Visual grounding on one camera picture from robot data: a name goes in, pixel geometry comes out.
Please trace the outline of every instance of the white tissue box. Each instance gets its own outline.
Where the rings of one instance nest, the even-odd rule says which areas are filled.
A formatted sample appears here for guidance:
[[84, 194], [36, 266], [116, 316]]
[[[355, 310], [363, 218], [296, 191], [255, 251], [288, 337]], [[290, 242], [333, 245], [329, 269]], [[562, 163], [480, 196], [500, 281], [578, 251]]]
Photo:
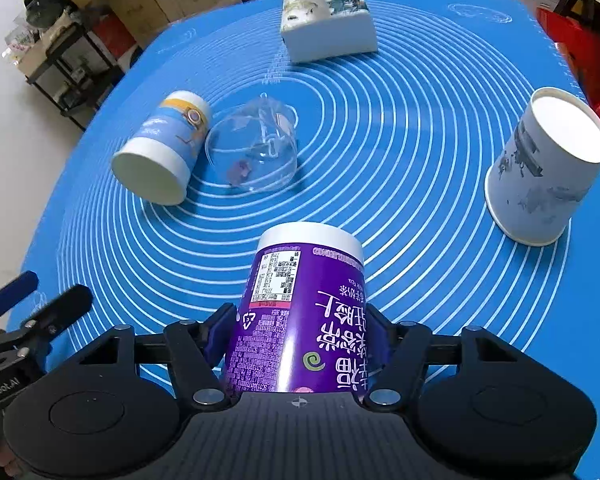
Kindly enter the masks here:
[[280, 34], [293, 63], [378, 50], [364, 0], [284, 0]]

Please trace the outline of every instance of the floor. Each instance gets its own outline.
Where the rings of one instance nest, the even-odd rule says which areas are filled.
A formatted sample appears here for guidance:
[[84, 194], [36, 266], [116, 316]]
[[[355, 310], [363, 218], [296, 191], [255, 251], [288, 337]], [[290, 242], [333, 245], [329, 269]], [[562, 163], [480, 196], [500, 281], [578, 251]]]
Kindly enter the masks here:
[[[0, 0], [0, 53], [22, 10], [22, 0]], [[0, 57], [0, 286], [20, 272], [40, 215], [80, 134]], [[1, 328], [5, 323], [0, 319]]]

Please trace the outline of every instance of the clear plastic cup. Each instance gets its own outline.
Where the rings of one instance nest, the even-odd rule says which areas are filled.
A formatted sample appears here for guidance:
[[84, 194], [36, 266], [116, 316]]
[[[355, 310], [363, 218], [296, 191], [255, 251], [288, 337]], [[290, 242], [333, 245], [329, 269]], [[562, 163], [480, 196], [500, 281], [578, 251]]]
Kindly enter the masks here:
[[218, 177], [233, 187], [279, 189], [298, 169], [295, 122], [291, 108], [263, 95], [228, 114], [209, 131], [206, 157]]

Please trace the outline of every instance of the purple cup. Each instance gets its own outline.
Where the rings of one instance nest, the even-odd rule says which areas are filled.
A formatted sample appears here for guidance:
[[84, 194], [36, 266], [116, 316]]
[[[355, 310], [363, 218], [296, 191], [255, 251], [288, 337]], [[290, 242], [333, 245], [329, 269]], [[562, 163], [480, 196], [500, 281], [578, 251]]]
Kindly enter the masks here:
[[224, 358], [231, 394], [364, 394], [362, 245], [337, 227], [279, 224], [260, 237]]

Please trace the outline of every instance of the upside-down paper cup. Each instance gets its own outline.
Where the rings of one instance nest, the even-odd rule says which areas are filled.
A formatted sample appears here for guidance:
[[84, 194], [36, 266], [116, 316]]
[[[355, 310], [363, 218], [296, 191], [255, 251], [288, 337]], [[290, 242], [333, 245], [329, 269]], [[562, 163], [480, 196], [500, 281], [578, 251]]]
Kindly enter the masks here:
[[545, 246], [560, 237], [599, 171], [598, 116], [568, 92], [541, 88], [487, 172], [487, 207], [509, 238]]
[[113, 174], [149, 202], [181, 203], [211, 118], [211, 108], [202, 97], [184, 90], [172, 92], [113, 155]]

